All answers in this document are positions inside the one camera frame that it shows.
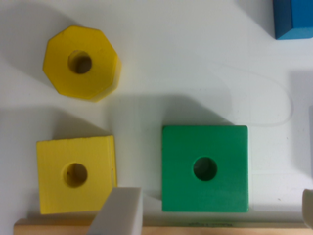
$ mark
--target toy block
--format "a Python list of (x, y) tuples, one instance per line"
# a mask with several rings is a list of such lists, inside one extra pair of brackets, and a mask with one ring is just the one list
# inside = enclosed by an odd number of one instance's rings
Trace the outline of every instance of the toy block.
[(121, 61), (101, 31), (70, 26), (49, 40), (43, 70), (60, 94), (96, 102), (117, 88)]
[(113, 136), (37, 143), (42, 214), (97, 211), (116, 187)]
[(274, 0), (273, 8), (276, 39), (313, 37), (312, 0)]
[(166, 126), (164, 212), (247, 212), (246, 126)]
[(113, 188), (87, 235), (141, 235), (142, 227), (142, 190)]

